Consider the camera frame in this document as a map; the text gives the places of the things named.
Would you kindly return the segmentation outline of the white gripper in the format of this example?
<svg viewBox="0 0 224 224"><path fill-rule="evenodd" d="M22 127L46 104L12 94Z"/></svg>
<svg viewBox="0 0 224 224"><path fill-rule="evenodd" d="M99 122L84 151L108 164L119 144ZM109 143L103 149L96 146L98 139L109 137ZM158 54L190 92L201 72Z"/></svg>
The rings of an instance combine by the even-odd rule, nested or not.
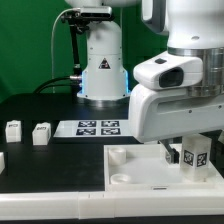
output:
<svg viewBox="0 0 224 224"><path fill-rule="evenodd" d="M189 97L186 88L153 91L138 84L129 103L129 127L141 143L161 140L165 159L179 163L179 152L169 138L224 129L224 94L215 97ZM224 130L218 138L224 144Z"/></svg>

